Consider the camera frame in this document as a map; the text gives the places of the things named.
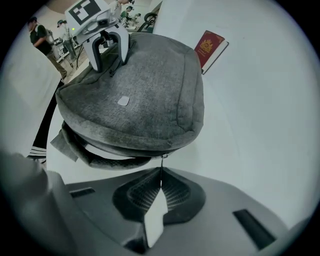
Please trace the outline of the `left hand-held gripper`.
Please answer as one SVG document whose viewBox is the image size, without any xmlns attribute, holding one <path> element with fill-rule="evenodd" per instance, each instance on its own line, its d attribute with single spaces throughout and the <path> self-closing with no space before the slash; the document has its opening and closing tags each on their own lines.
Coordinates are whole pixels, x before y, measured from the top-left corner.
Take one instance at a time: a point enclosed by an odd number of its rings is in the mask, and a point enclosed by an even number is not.
<svg viewBox="0 0 320 256">
<path fill-rule="evenodd" d="M 118 55 L 122 64 L 126 64 L 130 35 L 112 15 L 111 8 L 104 0 L 79 0 L 64 14 L 71 34 L 79 44 L 83 44 L 96 72 L 100 73 L 103 69 L 99 46 L 106 42 L 107 34 L 117 43 Z"/>
</svg>

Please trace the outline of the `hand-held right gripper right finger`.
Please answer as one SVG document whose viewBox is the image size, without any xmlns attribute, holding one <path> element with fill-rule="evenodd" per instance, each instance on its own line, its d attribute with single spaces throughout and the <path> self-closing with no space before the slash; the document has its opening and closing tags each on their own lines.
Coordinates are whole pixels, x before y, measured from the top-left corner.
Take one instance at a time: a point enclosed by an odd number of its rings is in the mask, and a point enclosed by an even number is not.
<svg viewBox="0 0 320 256">
<path fill-rule="evenodd" d="M 289 230 L 274 212 L 235 186 L 183 170 L 177 173 L 198 183 L 206 201 L 189 222 L 164 228 L 159 239 L 161 256 L 254 255 L 257 247 L 233 214 L 239 210 L 247 210 L 275 238 Z"/>
</svg>

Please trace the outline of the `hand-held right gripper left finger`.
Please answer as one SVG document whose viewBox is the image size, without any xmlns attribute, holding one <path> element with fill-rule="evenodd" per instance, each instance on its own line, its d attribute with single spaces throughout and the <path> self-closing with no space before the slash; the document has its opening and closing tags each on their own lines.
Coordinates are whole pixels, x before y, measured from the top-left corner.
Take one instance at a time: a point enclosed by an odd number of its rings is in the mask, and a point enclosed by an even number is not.
<svg viewBox="0 0 320 256">
<path fill-rule="evenodd" d="M 160 185 L 158 168 L 67 184 L 67 219 L 79 249 L 150 250 L 163 232 L 154 204 Z"/>
</svg>

